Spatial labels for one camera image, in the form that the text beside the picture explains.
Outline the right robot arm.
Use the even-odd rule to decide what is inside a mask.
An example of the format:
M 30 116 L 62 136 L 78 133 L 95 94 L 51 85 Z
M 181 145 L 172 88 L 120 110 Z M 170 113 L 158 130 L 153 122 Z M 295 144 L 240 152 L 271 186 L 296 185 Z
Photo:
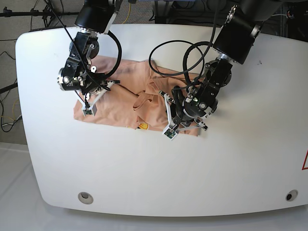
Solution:
M 110 31 L 121 0 L 86 0 L 79 12 L 75 25 L 81 28 L 71 40 L 69 57 L 60 69 L 57 82 L 61 90 L 80 91 L 83 95 L 97 88 L 109 91 L 107 79 L 118 69 L 122 48 L 117 37 Z M 98 34 L 108 35 L 117 45 L 118 55 L 114 67 L 108 73 L 91 72 L 91 61 L 99 51 Z

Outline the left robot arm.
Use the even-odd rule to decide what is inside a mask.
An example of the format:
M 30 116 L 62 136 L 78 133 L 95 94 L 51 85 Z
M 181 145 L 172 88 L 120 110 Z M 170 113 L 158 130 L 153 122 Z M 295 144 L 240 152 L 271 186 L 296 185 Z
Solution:
M 245 62 L 263 22 L 281 5 L 281 0 L 242 0 L 232 6 L 220 33 L 211 44 L 220 56 L 208 63 L 202 75 L 203 81 L 199 78 L 190 81 L 188 73 L 185 73 L 188 95 L 184 96 L 179 86 L 173 89 L 175 112 L 170 115 L 172 128 L 180 125 L 188 127 L 192 122 L 207 128 L 201 119 L 215 112 L 218 105 L 216 96 L 231 79 L 232 62 Z

